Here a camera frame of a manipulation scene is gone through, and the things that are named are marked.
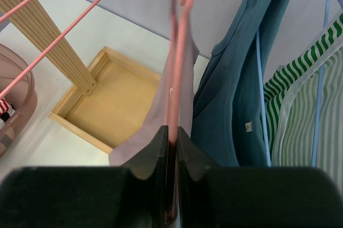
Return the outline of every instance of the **white wall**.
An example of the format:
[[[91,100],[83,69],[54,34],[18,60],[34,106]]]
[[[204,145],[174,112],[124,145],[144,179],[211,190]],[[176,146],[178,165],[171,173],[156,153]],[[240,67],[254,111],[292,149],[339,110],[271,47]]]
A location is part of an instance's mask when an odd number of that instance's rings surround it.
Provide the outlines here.
[[[211,55],[213,46],[225,35],[240,3],[241,0],[196,0],[192,11],[192,31],[202,55]],[[321,31],[324,4],[325,0],[290,0],[267,64],[265,80],[280,64],[287,64],[301,54]],[[169,37],[169,0],[103,0],[99,5]],[[330,16],[338,9],[339,5],[333,0]]]

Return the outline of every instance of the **light blue hanger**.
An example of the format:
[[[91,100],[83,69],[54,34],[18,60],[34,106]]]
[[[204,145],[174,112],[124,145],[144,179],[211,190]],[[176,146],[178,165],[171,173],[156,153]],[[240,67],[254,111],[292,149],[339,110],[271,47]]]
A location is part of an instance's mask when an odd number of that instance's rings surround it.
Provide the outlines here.
[[[337,0],[343,9],[343,0]],[[325,4],[325,15],[324,15],[324,26],[326,26],[328,21],[328,12],[329,12],[330,0],[326,0]],[[267,166],[271,166],[270,158],[270,149],[269,149],[269,140],[267,133],[267,120],[266,120],[266,111],[264,104],[264,90],[263,90],[263,76],[262,76],[262,67],[261,67],[261,54],[260,54],[260,41],[259,41],[259,29],[256,32],[256,57],[257,57],[257,68],[258,68],[258,81],[259,81],[259,92],[260,92],[260,102],[261,102],[261,115],[262,115],[262,126],[263,126],[263,136],[266,149],[266,158]],[[316,120],[315,120],[315,129],[314,129],[314,142],[312,146],[312,159],[311,166],[316,166],[317,159],[317,148],[318,148],[318,134],[319,134],[319,121],[320,121],[320,104],[322,102],[322,88],[323,88],[323,76],[324,76],[324,67],[319,68],[319,78],[318,78],[318,88],[317,88],[317,102],[316,102]]]
[[[325,3],[325,14],[324,14],[324,26],[323,27],[325,27],[329,21],[330,1],[331,0],[326,0],[326,3]],[[314,135],[313,135],[312,159],[311,159],[311,166],[314,168],[316,167],[316,162],[317,162],[320,109],[322,107],[323,78],[324,78],[324,65],[320,66],[319,76],[318,76],[316,115],[315,115],[316,119],[315,119],[315,129],[314,129]]]

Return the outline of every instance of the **laundry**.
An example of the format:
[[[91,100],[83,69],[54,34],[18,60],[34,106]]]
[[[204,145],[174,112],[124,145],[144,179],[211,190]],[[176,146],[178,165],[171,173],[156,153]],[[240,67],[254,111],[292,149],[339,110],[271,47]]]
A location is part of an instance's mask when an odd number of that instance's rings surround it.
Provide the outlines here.
[[[171,0],[171,16],[172,16],[172,36],[176,36],[178,32],[178,24],[176,21],[176,0]],[[109,154],[110,165],[122,165],[137,152],[147,146],[161,125],[166,125],[167,97],[173,97],[173,88],[169,88],[168,84],[168,69],[169,65],[174,64],[174,54],[176,45],[171,45],[170,51],[166,60],[163,73],[157,87],[151,107],[143,121],[139,131],[131,136],[126,142],[119,145]],[[183,71],[181,81],[181,100],[178,116],[178,125],[183,127],[188,136],[191,134],[192,114],[193,114],[193,80],[194,80],[194,64],[199,55],[199,50],[191,36],[190,24],[188,23],[185,51],[183,57]]]
[[[191,140],[220,165],[266,166],[254,38],[259,28],[264,70],[288,2],[243,0],[212,51],[194,99]]]
[[[315,166],[343,194],[342,31],[340,12],[304,54],[266,83],[265,99],[273,165],[312,166],[318,75],[319,67],[324,66]]]

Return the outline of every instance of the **pink towel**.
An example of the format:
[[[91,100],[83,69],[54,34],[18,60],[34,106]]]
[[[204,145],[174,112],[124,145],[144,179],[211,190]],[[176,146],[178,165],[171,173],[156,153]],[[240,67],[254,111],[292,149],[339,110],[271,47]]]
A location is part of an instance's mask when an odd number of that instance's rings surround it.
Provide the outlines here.
[[[175,1],[172,1],[171,12],[175,13]],[[177,34],[177,23],[172,23],[173,32]],[[130,137],[126,142],[121,144],[112,150],[109,155],[109,163],[113,166],[118,166],[124,164],[130,158],[132,158],[137,152],[141,151],[145,146],[147,146],[150,141],[155,136],[157,130],[161,125],[166,125],[166,105],[167,105],[167,96],[171,96],[171,93],[168,88],[168,65],[169,59],[174,59],[171,56],[172,52],[175,52],[175,49],[172,50],[172,47],[169,51],[168,58],[163,69],[160,83],[157,87],[153,102],[149,109],[148,114],[145,117],[145,120],[140,128],[140,130]],[[178,125],[183,127],[190,136],[192,128],[192,118],[193,118],[193,80],[194,80],[194,64],[199,55],[199,50],[196,47],[194,40],[191,36],[190,26],[188,26],[188,33],[185,42],[185,52],[184,52],[184,61],[183,61],[183,72],[182,72],[182,81],[181,81],[181,101],[180,101],[180,114]]]

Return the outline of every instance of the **wooden crate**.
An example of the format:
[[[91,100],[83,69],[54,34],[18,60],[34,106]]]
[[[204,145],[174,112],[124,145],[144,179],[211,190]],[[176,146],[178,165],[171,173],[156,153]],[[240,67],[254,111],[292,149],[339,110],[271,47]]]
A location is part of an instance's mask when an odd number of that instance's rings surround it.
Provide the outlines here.
[[[94,92],[84,96],[73,85],[49,117],[109,154],[141,127],[160,75],[107,47],[88,70]]]

